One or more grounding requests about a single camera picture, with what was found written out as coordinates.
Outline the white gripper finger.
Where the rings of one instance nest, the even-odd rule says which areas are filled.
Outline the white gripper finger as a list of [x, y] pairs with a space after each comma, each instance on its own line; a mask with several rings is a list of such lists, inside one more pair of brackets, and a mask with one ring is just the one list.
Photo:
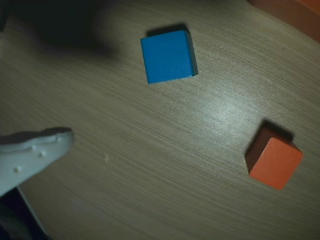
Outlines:
[[1, 136], [0, 195], [7, 194], [62, 158], [74, 140], [75, 134], [68, 127]]

